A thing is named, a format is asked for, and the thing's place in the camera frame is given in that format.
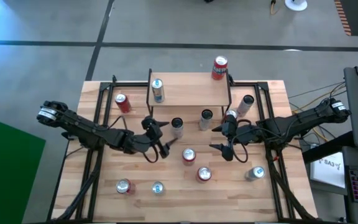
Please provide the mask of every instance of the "floor tile line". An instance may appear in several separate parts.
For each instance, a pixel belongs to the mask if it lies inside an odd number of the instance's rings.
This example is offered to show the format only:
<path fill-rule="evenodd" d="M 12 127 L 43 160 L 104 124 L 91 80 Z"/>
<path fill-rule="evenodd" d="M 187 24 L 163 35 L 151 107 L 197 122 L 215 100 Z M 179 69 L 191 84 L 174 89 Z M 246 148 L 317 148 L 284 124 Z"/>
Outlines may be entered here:
<path fill-rule="evenodd" d="M 62 47 L 94 47 L 96 42 L 76 41 L 33 41 L 33 40 L 0 40 L 0 45 L 18 46 L 62 46 Z"/>
<path fill-rule="evenodd" d="M 89 63 L 88 71 L 86 72 L 85 81 L 91 81 L 92 80 L 93 72 L 94 72 L 94 70 L 96 68 L 96 62 L 98 61 L 98 57 L 99 57 L 100 49 L 101 49 L 102 42 L 103 42 L 103 39 L 104 39 L 104 35 L 106 33 L 107 25 L 109 23 L 110 13 L 112 11 L 113 3 L 114 3 L 114 0 L 109 0 L 109 2 L 107 4 L 106 12 L 104 13 L 104 17 L 103 17 L 103 22 L 102 22 L 102 25 L 100 27 L 98 39 L 96 41 L 96 46 L 95 46 L 95 48 L 93 50 L 93 53 L 92 53 L 92 57 L 91 57 L 91 61 Z"/>
<path fill-rule="evenodd" d="M 288 45 L 239 45 L 239 44 L 170 44 L 103 42 L 102 47 L 151 48 L 151 49 L 226 49 L 226 50 L 300 50 L 321 52 L 358 52 L 358 47 L 318 47 Z"/>

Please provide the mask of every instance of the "orange and black tape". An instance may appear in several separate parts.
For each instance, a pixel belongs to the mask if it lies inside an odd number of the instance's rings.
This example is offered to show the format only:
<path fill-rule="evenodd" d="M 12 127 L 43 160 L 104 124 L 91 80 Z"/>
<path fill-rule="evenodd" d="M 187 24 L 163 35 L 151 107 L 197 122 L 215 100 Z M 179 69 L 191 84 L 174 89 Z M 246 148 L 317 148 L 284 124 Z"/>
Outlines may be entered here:
<path fill-rule="evenodd" d="M 340 2 L 340 0 L 335 0 L 334 2 L 335 2 L 336 10 L 338 11 L 339 14 L 339 18 L 341 19 L 343 29 L 345 30 L 345 34 L 352 35 L 351 27 L 347 22 L 345 12 L 343 11 L 342 3 Z"/>

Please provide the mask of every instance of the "wooden board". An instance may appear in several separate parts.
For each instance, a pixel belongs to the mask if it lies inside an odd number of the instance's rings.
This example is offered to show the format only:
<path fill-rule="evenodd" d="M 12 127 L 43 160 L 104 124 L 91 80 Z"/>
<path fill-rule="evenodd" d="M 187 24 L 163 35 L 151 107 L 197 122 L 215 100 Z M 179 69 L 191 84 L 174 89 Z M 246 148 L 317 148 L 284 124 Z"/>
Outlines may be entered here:
<path fill-rule="evenodd" d="M 275 116 L 291 115 L 284 83 L 271 81 L 268 84 Z M 93 119 L 98 88 L 99 82 L 84 84 L 78 114 Z M 145 104 L 146 91 L 146 87 L 123 87 L 114 88 L 113 92 L 114 95 L 125 93 L 129 97 L 133 110 L 126 114 L 125 118 L 128 128 L 136 134 L 144 132 L 140 122 L 148 114 Z M 231 88 L 231 92 L 233 107 L 239 104 L 245 94 L 255 95 L 251 87 L 234 87 Z M 262 98 L 262 104 L 265 106 L 264 96 Z M 220 107 L 208 108 L 214 113 L 211 126 L 213 128 L 219 125 Z M 268 171 L 264 146 L 262 144 L 247 146 L 249 161 L 245 164 L 237 161 L 226 162 L 218 150 L 208 146 L 211 143 L 226 143 L 224 136 L 220 133 L 198 130 L 202 109 L 203 107 L 196 106 L 154 109 L 154 118 L 158 121 L 170 121 L 179 116 L 185 124 L 183 138 L 172 146 L 170 155 L 166 159 L 160 159 L 155 164 L 148 163 L 141 154 L 125 155 L 108 147 L 105 148 L 94 211 L 95 222 L 277 221 L 269 173 L 265 178 L 254 182 L 244 180 L 245 172 L 251 167 L 262 166 Z M 119 115 L 121 112 L 113 103 L 109 124 Z M 246 118 L 253 123 L 259 120 L 256 104 L 246 114 Z M 123 128 L 122 121 L 118 122 L 115 128 Z M 162 131 L 163 142 L 172 138 L 170 126 L 163 127 Z M 196 162 L 191 167 L 181 163 L 181 152 L 186 147 L 192 147 L 198 153 Z M 77 148 L 78 143 L 72 142 L 68 152 Z M 236 146 L 235 150 L 241 159 L 245 158 L 242 148 Z M 153 159 L 153 150 L 149 150 L 147 155 Z M 283 156 L 291 190 L 307 211 L 316 216 L 301 151 L 288 147 L 284 150 Z M 85 157 L 86 150 L 82 150 L 72 154 L 65 161 L 53 217 L 62 214 L 78 193 Z M 199 184 L 195 180 L 196 171 L 200 166 L 208 166 L 213 172 L 212 179 L 205 184 Z M 127 196 L 116 192 L 116 182 L 122 178 L 128 178 L 136 184 L 135 195 Z M 163 197 L 154 196 L 151 192 L 151 186 L 156 180 L 163 182 L 167 189 Z M 84 215 L 88 212 L 88 198 L 85 205 Z M 284 199 L 282 205 L 287 215 Z"/>
<path fill-rule="evenodd" d="M 159 78 L 163 82 L 165 100 L 154 101 L 151 84 Z M 153 72 L 150 80 L 150 106 L 227 106 L 229 93 L 226 75 L 221 80 L 208 72 Z"/>

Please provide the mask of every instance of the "white paper sign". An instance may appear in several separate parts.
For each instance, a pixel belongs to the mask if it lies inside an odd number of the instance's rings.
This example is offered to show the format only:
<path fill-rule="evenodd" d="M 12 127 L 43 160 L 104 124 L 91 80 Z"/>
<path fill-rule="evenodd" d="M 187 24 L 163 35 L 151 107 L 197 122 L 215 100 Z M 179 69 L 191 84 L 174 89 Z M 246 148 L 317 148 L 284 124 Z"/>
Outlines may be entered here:
<path fill-rule="evenodd" d="M 337 152 L 310 164 L 310 179 L 345 188 L 343 156 Z"/>

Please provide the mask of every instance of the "red soda can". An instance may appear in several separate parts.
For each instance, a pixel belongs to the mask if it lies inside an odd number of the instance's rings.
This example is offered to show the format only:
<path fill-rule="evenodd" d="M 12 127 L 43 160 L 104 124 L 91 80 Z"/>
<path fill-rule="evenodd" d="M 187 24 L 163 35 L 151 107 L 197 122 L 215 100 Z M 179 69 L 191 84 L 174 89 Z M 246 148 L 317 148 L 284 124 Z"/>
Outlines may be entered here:
<path fill-rule="evenodd" d="M 193 149 L 187 148 L 183 150 L 181 157 L 185 166 L 191 166 L 196 160 L 196 152 Z"/>
<path fill-rule="evenodd" d="M 196 180 L 202 184 L 209 181 L 211 177 L 212 172 L 208 167 L 200 167 L 196 174 Z"/>
<path fill-rule="evenodd" d="M 123 113 L 128 113 L 131 111 L 131 104 L 129 103 L 128 97 L 122 93 L 118 94 L 115 97 L 118 108 Z"/>
<path fill-rule="evenodd" d="M 214 67 L 212 68 L 212 78 L 215 80 L 221 80 L 226 73 L 227 58 L 223 56 L 217 56 L 214 61 Z"/>
<path fill-rule="evenodd" d="M 136 191 L 136 185 L 128 179 L 118 180 L 116 185 L 117 192 L 120 194 L 132 195 Z"/>

